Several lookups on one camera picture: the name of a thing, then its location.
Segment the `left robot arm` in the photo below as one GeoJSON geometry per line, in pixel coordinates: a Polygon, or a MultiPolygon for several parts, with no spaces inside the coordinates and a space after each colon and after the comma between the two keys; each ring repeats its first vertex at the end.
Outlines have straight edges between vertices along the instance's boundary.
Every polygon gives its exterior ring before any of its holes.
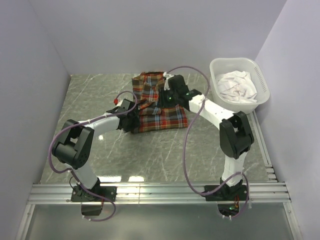
{"type": "Polygon", "coordinates": [[[71,172],[77,186],[83,189],[84,197],[96,201],[101,195],[101,181],[88,163],[94,138],[115,130],[127,133],[139,124],[137,103],[124,99],[93,119],[67,120],[54,138],[50,151],[71,172]]]}

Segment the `plaid long sleeve shirt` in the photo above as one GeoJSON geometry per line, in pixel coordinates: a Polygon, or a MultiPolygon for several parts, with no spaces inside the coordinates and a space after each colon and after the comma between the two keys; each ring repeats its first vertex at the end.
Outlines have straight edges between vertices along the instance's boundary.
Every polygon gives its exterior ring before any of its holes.
{"type": "Polygon", "coordinates": [[[165,85],[162,72],[143,72],[131,79],[132,90],[138,99],[139,126],[133,134],[183,129],[188,127],[184,108],[176,105],[163,108],[158,106],[160,89],[165,85]]]}

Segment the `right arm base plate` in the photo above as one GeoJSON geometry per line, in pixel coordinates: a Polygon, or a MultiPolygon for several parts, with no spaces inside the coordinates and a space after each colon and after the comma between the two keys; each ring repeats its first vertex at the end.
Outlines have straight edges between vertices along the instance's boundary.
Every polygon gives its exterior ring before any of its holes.
{"type": "Polygon", "coordinates": [[[247,199],[247,186],[244,184],[228,186],[224,185],[218,191],[205,195],[207,202],[245,201],[247,199]]]}

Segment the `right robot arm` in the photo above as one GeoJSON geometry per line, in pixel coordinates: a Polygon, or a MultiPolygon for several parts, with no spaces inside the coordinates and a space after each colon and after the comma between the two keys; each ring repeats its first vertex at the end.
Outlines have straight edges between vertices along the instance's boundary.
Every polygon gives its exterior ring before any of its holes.
{"type": "Polygon", "coordinates": [[[196,118],[203,117],[219,131],[220,149],[225,155],[220,185],[200,195],[206,197],[220,194],[226,200],[233,199],[246,179],[243,173],[244,161],[254,143],[247,115],[242,111],[227,110],[200,91],[190,90],[182,75],[165,72],[163,78],[164,87],[159,90],[158,101],[161,108],[179,105],[194,113],[196,118]]]}

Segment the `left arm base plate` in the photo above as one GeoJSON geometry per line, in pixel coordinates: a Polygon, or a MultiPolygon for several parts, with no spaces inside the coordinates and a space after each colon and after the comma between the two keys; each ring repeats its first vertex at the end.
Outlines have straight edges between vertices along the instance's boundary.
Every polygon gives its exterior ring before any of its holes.
{"type": "Polygon", "coordinates": [[[73,187],[71,194],[71,202],[99,202],[106,199],[115,201],[117,195],[116,186],[98,186],[95,189],[84,190],[81,186],[76,185],[73,187]]]}

